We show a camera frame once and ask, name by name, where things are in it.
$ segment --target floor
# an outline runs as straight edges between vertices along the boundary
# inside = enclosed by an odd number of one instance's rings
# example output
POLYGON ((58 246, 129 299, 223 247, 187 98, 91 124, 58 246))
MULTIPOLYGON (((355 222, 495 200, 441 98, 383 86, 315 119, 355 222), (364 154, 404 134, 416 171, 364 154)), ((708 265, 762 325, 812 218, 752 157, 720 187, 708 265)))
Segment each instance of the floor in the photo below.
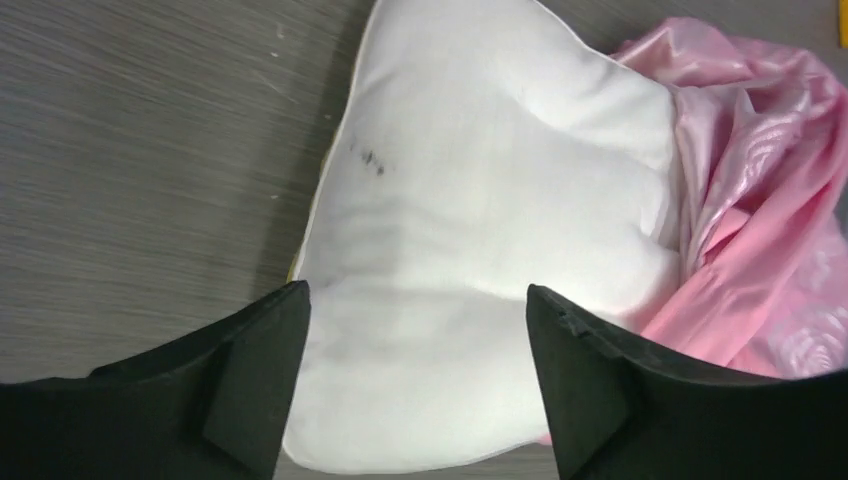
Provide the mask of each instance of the floor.
MULTIPOLYGON (((544 3, 602 51, 687 15, 848 81, 836 0, 544 3)), ((85 375, 285 281, 370 6, 0 2, 0 381, 85 375)), ((535 447, 408 478, 555 476, 535 447)))

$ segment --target wood grain floor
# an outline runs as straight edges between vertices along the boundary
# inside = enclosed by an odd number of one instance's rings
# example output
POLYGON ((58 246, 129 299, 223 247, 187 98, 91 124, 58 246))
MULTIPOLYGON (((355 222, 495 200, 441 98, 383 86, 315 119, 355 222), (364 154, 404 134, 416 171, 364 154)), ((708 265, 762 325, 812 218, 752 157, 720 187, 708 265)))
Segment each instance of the wood grain floor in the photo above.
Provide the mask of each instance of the wood grain floor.
MULTIPOLYGON (((848 80, 835 0, 545 3, 603 51, 689 15, 848 80)), ((0 0, 0 381, 85 375, 284 282, 370 6, 0 0)), ((555 476, 533 447, 409 478, 555 476)))

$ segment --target pillow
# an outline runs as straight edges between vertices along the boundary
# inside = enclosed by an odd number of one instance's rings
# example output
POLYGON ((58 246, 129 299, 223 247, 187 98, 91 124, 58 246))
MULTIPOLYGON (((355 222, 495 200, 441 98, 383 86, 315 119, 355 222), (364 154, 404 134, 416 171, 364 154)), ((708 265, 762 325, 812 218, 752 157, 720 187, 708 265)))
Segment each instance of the pillow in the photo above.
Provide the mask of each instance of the pillow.
POLYGON ((546 434, 527 286, 630 327, 670 296, 673 122, 536 2, 378 1, 294 266, 312 321, 285 452, 402 473, 546 434))

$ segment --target white fabric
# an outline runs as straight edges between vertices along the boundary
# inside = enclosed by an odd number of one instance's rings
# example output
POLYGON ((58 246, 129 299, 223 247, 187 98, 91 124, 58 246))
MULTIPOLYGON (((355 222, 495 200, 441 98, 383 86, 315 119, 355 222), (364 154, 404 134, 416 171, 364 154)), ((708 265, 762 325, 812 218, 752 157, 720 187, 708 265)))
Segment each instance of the white fabric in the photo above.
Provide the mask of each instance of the white fabric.
POLYGON ((671 293, 673 116, 536 2, 379 1, 295 266, 286 453, 399 473, 547 433, 527 286, 619 324, 671 293))

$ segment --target pink satin fabric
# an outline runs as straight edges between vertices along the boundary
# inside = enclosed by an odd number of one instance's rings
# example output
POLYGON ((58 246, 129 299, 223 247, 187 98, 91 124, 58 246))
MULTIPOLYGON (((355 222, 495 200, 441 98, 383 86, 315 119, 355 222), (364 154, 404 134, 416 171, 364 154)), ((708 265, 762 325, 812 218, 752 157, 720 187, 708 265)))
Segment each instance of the pink satin fabric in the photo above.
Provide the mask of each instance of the pink satin fabric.
POLYGON ((848 92, 810 52, 670 19, 614 55, 677 105, 684 283, 640 332, 798 378, 845 364, 848 92))

